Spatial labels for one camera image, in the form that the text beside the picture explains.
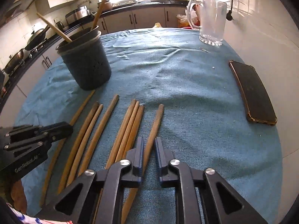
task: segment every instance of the power cord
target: power cord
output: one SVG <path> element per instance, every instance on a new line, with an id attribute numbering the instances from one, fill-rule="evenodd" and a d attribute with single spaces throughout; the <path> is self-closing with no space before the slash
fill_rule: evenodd
<path id="1" fill-rule="evenodd" d="M 233 10 L 233 0 L 231 0 L 231 9 L 230 9 L 230 11 L 228 11 L 228 13 L 227 13 L 227 15 L 226 15 L 226 19 L 227 19 L 228 21 L 233 20 L 233 16 L 231 15 L 232 10 Z"/>

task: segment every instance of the cloth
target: cloth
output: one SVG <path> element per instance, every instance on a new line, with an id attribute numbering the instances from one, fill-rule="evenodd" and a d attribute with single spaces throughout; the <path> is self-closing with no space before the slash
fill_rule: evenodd
<path id="1" fill-rule="evenodd" d="M 53 170 L 46 203 L 56 194 L 72 143 L 92 104 L 104 104 L 95 130 L 117 93 L 119 102 L 89 168 L 104 169 L 133 98 L 145 106 L 138 133 L 145 142 L 162 103 L 165 110 L 158 136 L 163 146 L 172 149 L 175 158 L 190 167 L 214 168 L 268 223 L 274 223 L 282 183 L 279 137 L 276 127 L 246 120 L 243 101 L 228 66 L 230 60 L 242 62 L 235 51 L 225 41 L 221 47 L 204 44 L 198 39 L 198 31 L 188 29 L 127 30 L 101 39 L 112 68 L 111 78 L 96 90 L 74 125 L 74 133 Z M 69 122 L 88 94 L 58 58 L 28 95 L 16 125 Z M 48 160 L 22 178 L 29 215 L 40 210 L 41 188 L 55 147 L 56 143 L 48 152 Z M 160 187 L 154 152 L 127 223 L 175 223 L 174 189 Z"/>
<path id="2" fill-rule="evenodd" d="M 23 215 L 19 211 L 15 210 L 11 207 L 10 204 L 7 203 L 11 211 L 19 218 L 21 222 L 24 224 L 73 224 L 71 221 L 68 222 L 57 222 L 57 221 L 49 221 L 49 220 L 43 220 L 39 218 L 30 217 L 27 215 Z"/>

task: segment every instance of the tiled wall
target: tiled wall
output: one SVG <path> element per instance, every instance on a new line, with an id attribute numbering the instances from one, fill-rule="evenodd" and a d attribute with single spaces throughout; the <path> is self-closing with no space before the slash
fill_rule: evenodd
<path id="1" fill-rule="evenodd" d="M 299 30 L 279 0 L 234 0 L 233 7 L 224 39 L 255 67 L 278 118 L 283 157 L 279 223 L 299 194 Z"/>
<path id="2" fill-rule="evenodd" d="M 61 20 L 66 26 L 65 15 L 72 11 L 71 6 L 65 6 L 59 10 L 45 15 L 45 18 L 54 23 L 53 19 Z M 0 28 L 0 68 L 3 69 L 9 62 L 9 55 L 14 55 L 20 49 L 27 45 L 28 39 L 31 37 L 32 27 L 34 30 L 43 29 L 46 24 L 38 18 L 36 14 L 35 3 L 28 10 L 15 17 L 9 23 Z M 46 37 L 49 38 L 55 33 L 50 28 Z"/>

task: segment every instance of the dark gray plastic cup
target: dark gray plastic cup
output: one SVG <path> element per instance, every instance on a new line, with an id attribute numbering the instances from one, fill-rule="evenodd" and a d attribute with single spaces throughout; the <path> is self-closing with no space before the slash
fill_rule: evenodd
<path id="1" fill-rule="evenodd" d="M 101 32 L 97 28 L 79 31 L 70 36 L 71 43 L 63 41 L 56 47 L 57 53 L 83 90 L 96 89 L 111 76 Z"/>

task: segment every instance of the phone case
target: phone case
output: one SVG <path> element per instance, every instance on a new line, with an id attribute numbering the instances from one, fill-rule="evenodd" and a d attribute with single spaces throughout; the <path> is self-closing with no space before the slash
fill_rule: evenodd
<path id="1" fill-rule="evenodd" d="M 236 61 L 233 61 L 233 60 L 230 60 L 229 61 L 229 66 L 233 72 L 233 75 L 236 79 L 236 82 L 237 82 L 237 85 L 239 87 L 239 90 L 240 90 L 240 93 L 241 93 L 241 96 L 242 96 L 242 99 L 243 99 L 243 102 L 244 102 L 244 106 L 245 106 L 245 110 L 246 110 L 246 118 L 249 122 L 254 122 L 254 123 L 263 123 L 263 124 L 268 124 L 268 125 L 275 125 L 277 123 L 277 117 L 275 115 L 275 121 L 268 121 L 268 120 L 264 120 L 264 119 L 257 119 L 257 118 L 254 118 L 252 117 L 251 113 L 250 113 L 250 109 L 249 109 L 249 105 L 248 105 L 248 102 L 247 102 L 247 99 L 246 99 L 246 95 L 245 95 L 245 92 L 243 90 L 243 87 L 241 85 L 241 82 L 240 82 L 240 79 L 234 69 L 234 65 L 232 64 L 232 62 L 236 62 Z M 260 77 L 258 76 L 258 74 L 256 73 L 258 79 L 260 80 L 261 82 L 261 85 L 264 87 Z"/>

